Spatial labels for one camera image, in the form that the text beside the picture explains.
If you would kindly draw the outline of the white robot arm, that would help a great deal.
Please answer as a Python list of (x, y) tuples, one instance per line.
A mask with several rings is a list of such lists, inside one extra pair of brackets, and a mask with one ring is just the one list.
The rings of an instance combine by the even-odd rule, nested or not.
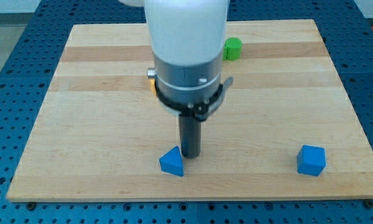
[(160, 102), (178, 115), (181, 153), (201, 151), (201, 124), (222, 104), (233, 79), (221, 80), (228, 1), (120, 0), (143, 7)]

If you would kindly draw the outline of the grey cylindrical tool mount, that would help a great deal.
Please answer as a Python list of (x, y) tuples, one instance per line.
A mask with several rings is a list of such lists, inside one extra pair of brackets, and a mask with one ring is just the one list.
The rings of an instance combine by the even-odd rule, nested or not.
[(196, 65), (175, 65), (154, 56), (154, 68), (147, 71), (154, 80), (156, 96), (180, 116), (205, 121), (222, 104), (233, 77), (220, 82), (222, 56)]

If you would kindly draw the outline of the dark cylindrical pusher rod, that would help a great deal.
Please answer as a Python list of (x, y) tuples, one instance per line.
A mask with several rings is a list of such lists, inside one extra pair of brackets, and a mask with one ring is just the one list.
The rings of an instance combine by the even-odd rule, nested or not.
[(201, 123), (190, 116), (179, 117), (181, 153), (196, 158), (201, 152)]

